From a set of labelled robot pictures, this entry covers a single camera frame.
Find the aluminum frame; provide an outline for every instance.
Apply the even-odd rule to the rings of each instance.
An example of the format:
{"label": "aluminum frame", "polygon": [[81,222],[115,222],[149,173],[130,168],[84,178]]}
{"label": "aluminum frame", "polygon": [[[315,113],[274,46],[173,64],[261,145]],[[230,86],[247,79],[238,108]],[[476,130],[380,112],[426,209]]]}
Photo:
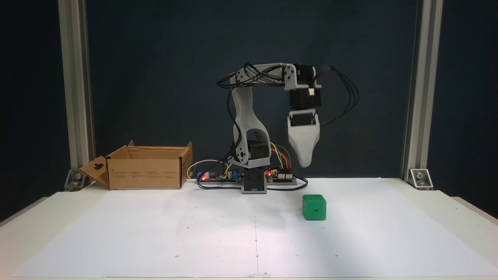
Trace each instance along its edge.
{"label": "aluminum frame", "polygon": [[[71,168],[95,158],[85,0],[58,0]],[[443,0],[421,0],[413,53],[401,178],[426,168]]]}
{"label": "aluminum frame", "polygon": [[405,181],[410,169],[427,168],[442,13],[443,0],[423,0],[419,7],[401,167]]}
{"label": "aluminum frame", "polygon": [[95,158],[85,0],[59,0],[71,169]]}

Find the white table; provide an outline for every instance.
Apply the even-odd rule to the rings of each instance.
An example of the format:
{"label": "white table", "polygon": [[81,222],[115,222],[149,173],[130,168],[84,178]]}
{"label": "white table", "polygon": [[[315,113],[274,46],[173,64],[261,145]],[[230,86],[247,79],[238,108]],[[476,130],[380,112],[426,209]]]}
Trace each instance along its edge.
{"label": "white table", "polygon": [[[429,214],[489,262],[498,266],[498,221],[496,219],[464,200],[457,201],[440,191],[417,191],[399,179],[388,179],[388,182],[415,206]],[[79,192],[59,192],[0,227],[0,279],[19,279],[10,277],[15,269],[46,246],[107,192],[107,189],[98,185],[88,186]]]}

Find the green block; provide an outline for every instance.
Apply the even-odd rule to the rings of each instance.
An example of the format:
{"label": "green block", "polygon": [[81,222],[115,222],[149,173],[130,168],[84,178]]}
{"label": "green block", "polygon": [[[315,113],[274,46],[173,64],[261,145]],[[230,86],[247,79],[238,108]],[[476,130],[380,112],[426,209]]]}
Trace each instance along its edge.
{"label": "green block", "polygon": [[327,201],[321,194],[303,195],[303,216],[308,221],[323,221],[327,217]]}

